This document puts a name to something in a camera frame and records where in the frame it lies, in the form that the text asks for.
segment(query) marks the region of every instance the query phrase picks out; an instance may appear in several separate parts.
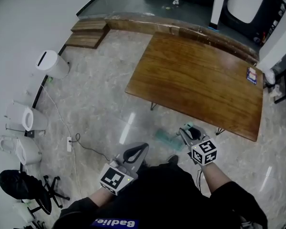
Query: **table leg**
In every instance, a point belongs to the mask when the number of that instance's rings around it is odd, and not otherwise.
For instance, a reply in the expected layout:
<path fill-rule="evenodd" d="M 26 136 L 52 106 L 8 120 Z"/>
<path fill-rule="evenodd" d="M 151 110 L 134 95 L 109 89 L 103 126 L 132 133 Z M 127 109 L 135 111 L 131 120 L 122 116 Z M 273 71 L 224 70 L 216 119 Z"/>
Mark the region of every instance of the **table leg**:
<path fill-rule="evenodd" d="M 216 135 L 220 135 L 224 131 L 225 131 L 224 129 L 218 128 L 217 132 L 216 132 Z"/>
<path fill-rule="evenodd" d="M 156 105 L 157 105 L 157 104 L 154 104 L 154 103 L 152 102 L 151 110 L 153 110 L 153 109 L 156 107 Z"/>

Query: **white pillar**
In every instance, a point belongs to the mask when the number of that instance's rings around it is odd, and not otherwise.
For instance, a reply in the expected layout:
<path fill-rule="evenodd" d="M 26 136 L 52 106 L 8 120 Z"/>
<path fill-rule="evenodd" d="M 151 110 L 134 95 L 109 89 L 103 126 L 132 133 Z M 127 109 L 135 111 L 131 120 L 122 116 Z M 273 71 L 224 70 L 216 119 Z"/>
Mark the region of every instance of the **white pillar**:
<path fill-rule="evenodd" d="M 260 62 L 257 68 L 271 69 L 286 54 L 286 12 L 281 21 L 259 51 Z"/>
<path fill-rule="evenodd" d="M 214 0 L 213 12 L 212 12 L 212 17 L 211 17 L 211 23 L 214 25 L 218 24 L 220 13 L 223 8 L 223 4 L 224 4 L 224 0 Z"/>

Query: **chair base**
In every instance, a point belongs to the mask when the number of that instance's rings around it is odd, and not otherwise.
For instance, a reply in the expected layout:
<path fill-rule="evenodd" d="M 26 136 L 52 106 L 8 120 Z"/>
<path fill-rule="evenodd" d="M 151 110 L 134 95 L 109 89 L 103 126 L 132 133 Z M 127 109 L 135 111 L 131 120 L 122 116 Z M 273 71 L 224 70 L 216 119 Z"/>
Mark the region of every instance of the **chair base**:
<path fill-rule="evenodd" d="M 48 182 L 48 178 L 49 178 L 48 176 L 43 176 L 43 179 L 44 179 L 44 182 L 45 182 L 45 185 L 44 185 L 43 187 L 47 187 L 47 189 L 48 189 L 48 195 L 49 195 L 50 198 L 52 198 L 52 199 L 54 200 L 54 202 L 55 202 L 55 204 L 57 205 L 57 207 L 58 207 L 58 208 L 62 208 L 62 205 L 59 205 L 59 204 L 58 204 L 58 201 L 57 201 L 56 197 L 59 197 L 59 198 L 62 198 L 62 199 L 68 200 L 68 201 L 70 200 L 70 198 L 69 198 L 69 197 L 64 197 L 63 195 L 61 195 L 61 194 L 55 192 L 55 189 L 54 189 L 55 183 L 56 183 L 56 181 L 59 181 L 61 178 L 60 178 L 60 177 L 54 177 L 54 180 L 53 180 L 51 186 L 50 186 L 50 184 L 49 184 L 49 182 Z M 33 213 L 35 213 L 36 211 L 38 211 L 38 210 L 40 210 L 40 209 L 42 209 L 42 206 L 36 207 L 36 208 L 34 208 L 34 209 L 28 208 L 29 212 L 31 213 L 31 215 L 32 215 L 34 218 L 35 218 L 35 216 L 34 216 Z"/>

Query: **black chair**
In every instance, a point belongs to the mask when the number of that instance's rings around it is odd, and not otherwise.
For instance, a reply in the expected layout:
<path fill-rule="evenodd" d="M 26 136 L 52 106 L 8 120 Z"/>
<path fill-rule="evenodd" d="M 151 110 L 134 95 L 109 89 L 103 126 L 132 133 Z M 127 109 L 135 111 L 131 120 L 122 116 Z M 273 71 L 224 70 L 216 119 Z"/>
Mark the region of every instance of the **black chair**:
<path fill-rule="evenodd" d="M 28 208 L 31 215 L 35 218 L 33 213 L 40 209 L 48 215 L 51 214 L 51 198 L 59 208 L 62 208 L 62 205 L 58 204 L 56 197 L 70 200 L 69 197 L 65 197 L 55 191 L 56 181 L 59 181 L 60 177 L 54 177 L 51 186 L 48 178 L 48 176 L 43 177 L 45 184 L 42 185 L 42 181 L 27 175 L 25 172 L 4 170 L 0 173 L 0 187 L 15 199 L 35 199 L 39 206 L 34 209 Z"/>
<path fill-rule="evenodd" d="M 51 198 L 54 200 L 55 204 L 59 207 L 62 208 L 62 205 L 58 204 L 58 201 L 56 199 L 56 197 L 65 199 L 65 200 L 70 200 L 69 197 L 64 197 L 63 195 L 55 192 L 55 183 L 56 181 L 59 181 L 61 178 L 60 177 L 54 177 L 54 180 L 51 184 L 51 186 L 49 185 L 48 182 L 48 176 L 43 176 L 44 179 L 44 186 L 42 185 L 42 182 L 40 182 L 40 185 L 42 188 L 40 188 L 39 190 L 39 198 L 36 198 L 36 202 L 38 203 L 39 207 L 36 207 L 34 209 L 30 209 L 28 208 L 29 212 L 31 213 L 31 215 L 35 218 L 34 214 L 36 211 L 42 209 L 46 214 L 51 214 L 51 210 L 52 210 L 52 204 L 51 204 Z"/>
<path fill-rule="evenodd" d="M 34 227 L 36 229 L 44 229 L 44 222 L 40 222 L 39 220 L 37 222 L 35 221 L 32 221 L 32 224 L 34 225 Z M 23 227 L 22 229 L 34 229 L 32 226 L 25 226 Z"/>

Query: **black bag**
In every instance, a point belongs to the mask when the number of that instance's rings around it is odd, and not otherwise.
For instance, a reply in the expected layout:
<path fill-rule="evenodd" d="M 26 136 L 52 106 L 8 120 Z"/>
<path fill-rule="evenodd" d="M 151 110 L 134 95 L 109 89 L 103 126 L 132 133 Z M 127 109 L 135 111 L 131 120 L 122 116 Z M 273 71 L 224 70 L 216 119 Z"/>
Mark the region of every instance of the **black bag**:
<path fill-rule="evenodd" d="M 43 193 L 41 181 L 18 170 L 2 171 L 0 187 L 15 199 L 37 199 Z"/>

